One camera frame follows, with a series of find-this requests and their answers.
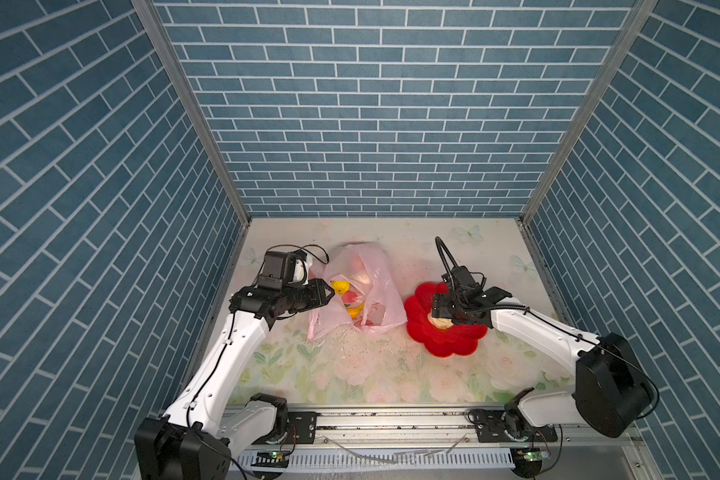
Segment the beige fake fruit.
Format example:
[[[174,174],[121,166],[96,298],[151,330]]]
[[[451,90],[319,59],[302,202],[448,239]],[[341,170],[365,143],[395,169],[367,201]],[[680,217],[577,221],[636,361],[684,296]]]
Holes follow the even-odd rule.
[[[441,331],[446,331],[453,327],[453,323],[450,319],[434,317],[432,313],[427,315],[427,319],[431,325]]]

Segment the pink plastic bag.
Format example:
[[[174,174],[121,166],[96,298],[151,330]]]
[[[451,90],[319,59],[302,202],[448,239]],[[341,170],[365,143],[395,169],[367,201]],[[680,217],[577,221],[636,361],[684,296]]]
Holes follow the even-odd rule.
[[[393,281],[391,263],[374,243],[346,244],[330,255],[330,261],[311,267],[310,276],[328,282],[348,281],[351,289],[309,313],[307,338],[317,341],[338,327],[353,327],[362,333],[381,334],[406,323],[401,295]],[[346,309],[364,305],[351,319]]]

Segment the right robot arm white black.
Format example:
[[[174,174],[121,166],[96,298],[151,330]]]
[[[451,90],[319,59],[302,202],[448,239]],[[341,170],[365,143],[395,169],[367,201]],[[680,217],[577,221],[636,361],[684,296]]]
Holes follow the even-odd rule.
[[[514,440],[555,424],[587,425],[617,438],[658,406],[659,389],[624,337],[598,336],[543,315],[506,290],[485,288],[464,266],[448,268],[443,279],[446,290],[433,301],[436,316],[515,337],[573,376],[566,387],[529,387],[505,404],[502,422]]]

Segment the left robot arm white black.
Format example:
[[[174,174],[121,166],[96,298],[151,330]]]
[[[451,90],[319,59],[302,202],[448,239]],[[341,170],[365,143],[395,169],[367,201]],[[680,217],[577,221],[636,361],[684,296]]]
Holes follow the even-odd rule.
[[[238,456],[258,440],[282,441],[291,428],[286,399],[256,394],[243,410],[224,417],[228,400],[253,353],[276,322],[328,305],[335,292],[314,278],[314,245],[268,249],[254,281],[230,298],[222,331],[192,379],[158,418],[134,435],[144,479],[224,479],[246,471]]]

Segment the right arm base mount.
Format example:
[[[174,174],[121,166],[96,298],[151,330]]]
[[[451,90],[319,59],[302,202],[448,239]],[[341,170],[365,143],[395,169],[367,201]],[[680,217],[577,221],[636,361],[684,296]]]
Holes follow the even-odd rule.
[[[466,420],[474,427],[480,443],[552,444],[559,440],[554,426],[533,427],[517,414],[505,410],[470,409]]]

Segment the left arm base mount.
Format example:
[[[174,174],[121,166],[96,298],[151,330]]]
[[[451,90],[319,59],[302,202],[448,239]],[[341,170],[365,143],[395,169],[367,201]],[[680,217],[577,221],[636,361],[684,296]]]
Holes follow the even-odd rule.
[[[283,420],[279,414],[271,419],[269,412],[257,414],[253,420],[255,433],[261,433],[253,445],[301,445],[315,441],[318,414],[315,411],[295,411]]]

